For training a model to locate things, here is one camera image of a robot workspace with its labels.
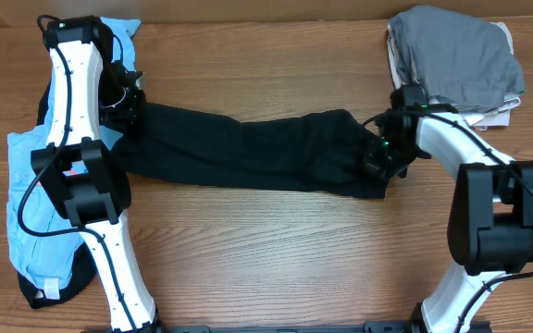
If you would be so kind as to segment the black t-shirt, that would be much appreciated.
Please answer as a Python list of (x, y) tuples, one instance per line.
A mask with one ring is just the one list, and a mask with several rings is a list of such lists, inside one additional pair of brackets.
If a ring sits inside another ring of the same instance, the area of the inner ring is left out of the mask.
[(135, 175), (168, 182), (275, 191), (326, 191), (382, 199), (366, 174), (377, 136), (345, 109), (262, 122), (149, 104), (140, 129), (111, 153)]

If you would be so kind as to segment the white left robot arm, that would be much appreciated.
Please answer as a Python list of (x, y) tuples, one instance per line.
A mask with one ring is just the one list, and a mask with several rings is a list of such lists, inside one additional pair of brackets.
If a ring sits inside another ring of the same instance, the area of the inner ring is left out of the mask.
[(37, 24), (53, 64), (53, 121), (41, 150), (31, 152), (35, 178), (65, 234), (78, 234), (96, 265), (113, 332), (160, 332), (155, 301), (145, 287), (130, 241), (130, 184), (100, 136), (101, 126), (135, 127), (146, 107), (140, 73), (114, 60), (115, 34), (96, 16), (41, 15)]

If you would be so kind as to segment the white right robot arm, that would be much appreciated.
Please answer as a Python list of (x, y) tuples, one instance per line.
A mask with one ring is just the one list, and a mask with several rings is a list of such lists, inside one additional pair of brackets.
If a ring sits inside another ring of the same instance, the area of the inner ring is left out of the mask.
[(489, 332), (475, 314), (504, 281), (533, 263), (533, 161), (491, 147), (451, 106), (432, 105), (418, 85), (390, 96), (372, 117), (379, 129), (363, 170), (383, 183), (403, 178), (417, 158), (434, 158), (455, 181), (447, 227), (452, 261), (437, 288), (407, 320), (370, 321), (366, 332)]

